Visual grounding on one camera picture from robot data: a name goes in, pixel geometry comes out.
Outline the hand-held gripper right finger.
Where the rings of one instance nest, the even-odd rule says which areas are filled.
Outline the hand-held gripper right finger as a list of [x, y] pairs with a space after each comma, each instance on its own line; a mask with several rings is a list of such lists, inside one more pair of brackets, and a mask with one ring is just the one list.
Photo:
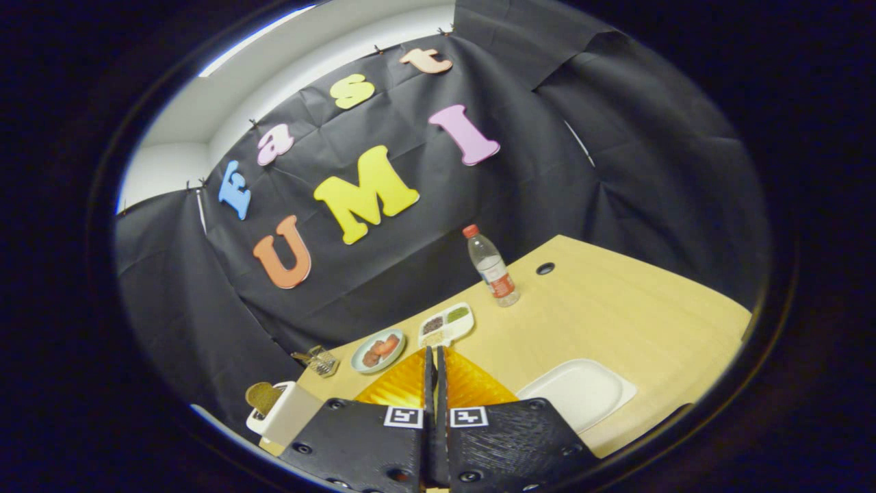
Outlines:
[[454, 405], [459, 355], [436, 349], [436, 487], [450, 492], [554, 492], [600, 459], [547, 399]]

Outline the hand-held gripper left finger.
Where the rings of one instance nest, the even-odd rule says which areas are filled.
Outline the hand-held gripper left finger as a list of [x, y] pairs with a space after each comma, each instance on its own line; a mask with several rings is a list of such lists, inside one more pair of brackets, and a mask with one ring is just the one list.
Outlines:
[[434, 351], [414, 368], [419, 407], [329, 399], [279, 455], [282, 462], [331, 489], [426, 492], [428, 444], [434, 427]]

